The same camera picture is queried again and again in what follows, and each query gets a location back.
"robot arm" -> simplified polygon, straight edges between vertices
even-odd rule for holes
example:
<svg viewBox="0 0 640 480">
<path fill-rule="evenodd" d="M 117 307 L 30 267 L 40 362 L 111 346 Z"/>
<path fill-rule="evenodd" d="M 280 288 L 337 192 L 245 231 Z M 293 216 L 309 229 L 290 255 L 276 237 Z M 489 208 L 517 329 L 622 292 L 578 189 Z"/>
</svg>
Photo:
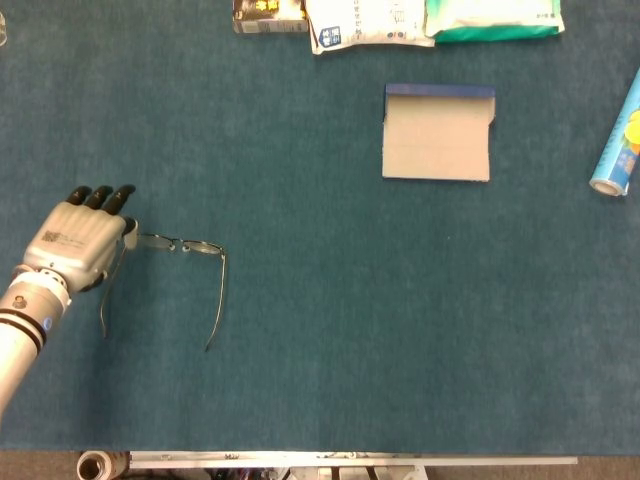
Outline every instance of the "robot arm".
<svg viewBox="0 0 640 480">
<path fill-rule="evenodd" d="M 107 200 L 112 191 L 74 190 L 52 210 L 14 270 L 0 299 L 0 419 L 71 296 L 102 283 L 120 240 L 135 248 L 137 222 L 118 215 L 135 187 L 125 185 Z"/>
</svg>

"glasses frame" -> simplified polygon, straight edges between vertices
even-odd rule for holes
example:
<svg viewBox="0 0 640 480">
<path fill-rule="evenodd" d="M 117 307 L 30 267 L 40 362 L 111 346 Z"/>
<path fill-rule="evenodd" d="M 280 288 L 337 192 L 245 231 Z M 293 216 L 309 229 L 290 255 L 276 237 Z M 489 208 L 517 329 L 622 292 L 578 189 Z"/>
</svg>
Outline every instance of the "glasses frame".
<svg viewBox="0 0 640 480">
<path fill-rule="evenodd" d="M 166 246 L 150 245 L 150 244 L 144 245 L 144 240 L 140 242 L 141 239 L 153 239 L 156 241 L 163 242 Z M 207 343 L 204 348 L 204 351 L 206 352 L 207 350 L 209 350 L 209 347 L 213 342 L 216 332 L 218 331 L 220 318 L 222 317 L 222 308 L 224 305 L 224 296 L 225 296 L 225 280 L 227 277 L 227 252 L 225 248 L 221 245 L 217 245 L 211 242 L 205 242 L 203 240 L 184 240 L 182 238 L 171 238 L 165 235 L 159 235 L 157 233 L 139 233 L 138 243 L 142 244 L 144 248 L 150 248 L 154 250 L 164 250 L 170 253 L 175 252 L 177 250 L 177 245 L 181 244 L 182 246 L 181 250 L 184 253 L 189 253 L 193 251 L 201 255 L 214 255 L 214 256 L 219 255 L 220 256 L 220 261 L 222 262 L 222 268 L 220 270 L 220 296 L 218 300 L 218 309 L 216 312 L 216 319 L 213 324 L 213 329 L 211 330 L 211 334 L 209 335 L 209 338 L 207 339 Z M 102 296 L 102 301 L 100 302 L 100 326 L 102 328 L 102 336 L 104 338 L 107 338 L 107 324 L 105 322 L 104 309 L 109 297 L 109 293 L 111 291 L 111 287 L 118 275 L 120 266 L 122 265 L 126 252 L 127 252 L 127 248 L 123 245 L 122 251 L 120 252 L 120 256 L 118 258 L 116 266 L 113 269 L 113 273 L 110 275 L 109 283 Z"/>
</svg>

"blue cloth surface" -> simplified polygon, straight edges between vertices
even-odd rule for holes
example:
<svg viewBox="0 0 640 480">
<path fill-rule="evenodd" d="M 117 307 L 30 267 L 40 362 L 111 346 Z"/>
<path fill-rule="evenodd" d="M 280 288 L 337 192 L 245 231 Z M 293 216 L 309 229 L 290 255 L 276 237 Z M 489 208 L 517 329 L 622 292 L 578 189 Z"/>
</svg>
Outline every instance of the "blue cloth surface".
<svg viewBox="0 0 640 480">
<path fill-rule="evenodd" d="M 541 40 L 238 36 L 222 0 L 2 0 L 0 271 L 76 185 L 134 183 L 139 251 L 78 295 L 0 446 L 640 454 L 640 183 L 588 180 L 640 65 L 637 0 Z M 383 180 L 386 83 L 495 85 L 489 184 Z"/>
</svg>

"cardboard box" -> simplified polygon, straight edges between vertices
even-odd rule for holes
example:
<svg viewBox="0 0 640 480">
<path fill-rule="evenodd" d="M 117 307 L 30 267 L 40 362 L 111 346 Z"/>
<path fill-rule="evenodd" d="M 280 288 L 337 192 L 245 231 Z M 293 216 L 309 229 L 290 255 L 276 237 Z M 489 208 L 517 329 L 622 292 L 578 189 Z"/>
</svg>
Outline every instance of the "cardboard box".
<svg viewBox="0 0 640 480">
<path fill-rule="evenodd" d="M 236 33 L 308 32 L 303 0 L 233 0 Z"/>
<path fill-rule="evenodd" d="M 495 88 L 388 84 L 382 176 L 489 181 Z"/>
</svg>

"blue can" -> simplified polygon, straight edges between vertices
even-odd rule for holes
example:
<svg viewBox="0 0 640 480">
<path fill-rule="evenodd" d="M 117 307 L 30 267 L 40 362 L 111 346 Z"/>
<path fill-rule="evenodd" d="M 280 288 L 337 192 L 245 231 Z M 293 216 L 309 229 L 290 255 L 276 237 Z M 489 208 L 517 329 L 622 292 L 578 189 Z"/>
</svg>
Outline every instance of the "blue can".
<svg viewBox="0 0 640 480">
<path fill-rule="evenodd" d="M 640 157 L 640 69 L 589 184 L 605 195 L 626 195 Z"/>
</svg>

